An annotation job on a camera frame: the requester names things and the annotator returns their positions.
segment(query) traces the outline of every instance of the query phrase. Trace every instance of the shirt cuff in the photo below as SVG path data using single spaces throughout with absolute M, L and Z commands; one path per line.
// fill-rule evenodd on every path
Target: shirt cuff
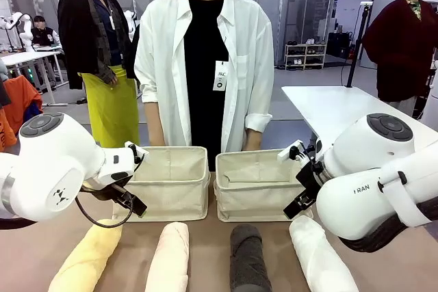
M 270 114 L 248 114 L 245 118 L 245 128 L 263 133 L 271 119 Z
M 158 103 L 156 92 L 146 92 L 142 95 L 143 103 Z

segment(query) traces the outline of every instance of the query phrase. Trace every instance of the name tag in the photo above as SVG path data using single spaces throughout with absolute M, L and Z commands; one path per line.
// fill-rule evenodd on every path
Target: name tag
M 114 20 L 112 19 L 112 15 L 109 17 L 109 20 L 111 21 L 112 29 L 115 30 L 116 26 L 114 25 Z
M 227 86 L 228 62 L 216 61 L 213 91 L 224 92 Z

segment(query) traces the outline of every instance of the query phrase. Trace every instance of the beige fabric basket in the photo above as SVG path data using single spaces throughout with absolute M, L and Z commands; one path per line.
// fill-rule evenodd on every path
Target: beige fabric basket
M 218 155 L 214 192 L 223 222 L 289 221 L 283 209 L 304 187 L 296 180 L 296 161 L 279 163 L 282 150 L 260 150 Z M 313 217 L 309 209 L 301 213 Z
M 129 222 L 201 220 L 207 216 L 207 150 L 201 147 L 144 147 L 147 161 L 138 168 L 126 189 L 148 207 L 143 218 Z M 122 220 L 128 210 L 113 206 L 113 218 Z

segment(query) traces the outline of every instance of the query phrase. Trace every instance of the dark red cardigan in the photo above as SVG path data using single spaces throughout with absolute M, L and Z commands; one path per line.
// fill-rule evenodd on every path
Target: dark red cardigan
M 433 50 L 438 47 L 438 16 L 420 0 L 422 20 L 406 0 L 395 0 L 376 17 L 363 46 L 377 64 L 377 90 L 382 101 L 403 101 L 424 93 Z

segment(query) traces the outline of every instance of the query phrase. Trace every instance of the floor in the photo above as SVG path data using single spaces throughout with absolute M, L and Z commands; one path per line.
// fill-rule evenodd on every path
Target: floor
M 293 104 L 284 95 L 281 87 L 287 85 L 341 85 L 346 84 L 350 67 L 324 68 L 323 70 L 275 70 L 274 89 L 270 113 L 273 116 L 272 122 L 268 125 L 263 135 L 263 149 L 278 149 L 289 146 L 296 140 L 309 141 L 311 130 L 306 125 L 302 116 Z M 353 85 L 361 88 L 367 93 L 376 96 L 376 71 L 368 68 L 357 67 Z M 69 90 L 68 86 L 62 86 L 54 92 L 56 102 L 68 103 L 67 107 L 46 107 L 44 112 L 51 113 L 62 111 L 91 132 L 90 119 L 88 117 L 88 107 L 86 104 L 77 105 L 76 100 L 85 96 L 82 90 Z M 43 95 L 44 102 L 48 101 L 47 94 Z M 144 117 L 143 105 L 138 100 L 138 110 L 140 114 L 140 143 L 143 146 L 149 144 L 146 118 Z M 18 152 L 19 147 L 9 149 L 10 152 Z M 438 240 L 438 222 L 426 226 L 428 232 Z

